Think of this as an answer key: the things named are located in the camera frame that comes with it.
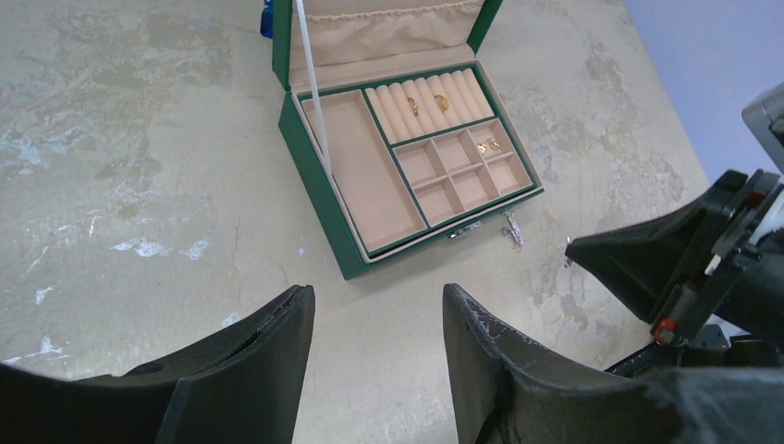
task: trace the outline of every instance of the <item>concrete table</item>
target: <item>concrete table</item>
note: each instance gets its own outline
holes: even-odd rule
[[[296,442],[454,442],[441,289],[604,367],[648,341],[567,237],[708,185],[620,0],[506,2],[479,58],[545,194],[344,281],[276,123],[260,2],[13,0],[0,17],[0,358],[122,374],[294,283],[317,309]]]

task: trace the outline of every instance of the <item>gray wall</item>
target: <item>gray wall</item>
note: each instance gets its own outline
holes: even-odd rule
[[[784,81],[784,0],[626,0],[711,180],[776,170],[741,119]]]

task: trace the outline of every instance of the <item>metal latch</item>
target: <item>metal latch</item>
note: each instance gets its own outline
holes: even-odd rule
[[[479,228],[481,226],[482,226],[482,221],[478,220],[478,221],[476,221],[476,222],[474,222],[474,223],[472,223],[470,225],[467,225],[467,226],[465,226],[463,228],[459,228],[459,229],[456,229],[455,231],[452,231],[451,233],[447,234],[447,238],[448,239],[455,239],[458,236],[462,236],[462,235],[468,233],[469,231],[475,230],[475,229],[477,229],[477,228]]]

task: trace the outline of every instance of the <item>green jewelry box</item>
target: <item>green jewelry box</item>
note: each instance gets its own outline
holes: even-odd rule
[[[475,59],[500,5],[305,1],[317,107],[297,8],[275,2],[278,126],[345,279],[544,191]]]

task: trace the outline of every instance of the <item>white cord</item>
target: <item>white cord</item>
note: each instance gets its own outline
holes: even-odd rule
[[[329,183],[332,184],[332,162],[329,158],[329,146],[326,142],[326,127],[324,125],[324,113],[321,111],[321,100],[318,95],[318,84],[316,83],[316,69],[313,67],[313,54],[311,52],[311,37],[308,34],[308,24],[305,22],[305,6],[302,0],[297,1],[297,15],[300,16],[300,31],[302,32],[302,45],[305,47],[305,63],[308,65],[308,76],[311,78],[311,95],[313,96],[313,106],[316,111],[316,121],[319,125],[319,145],[321,146],[322,158],[324,159],[324,171]]]

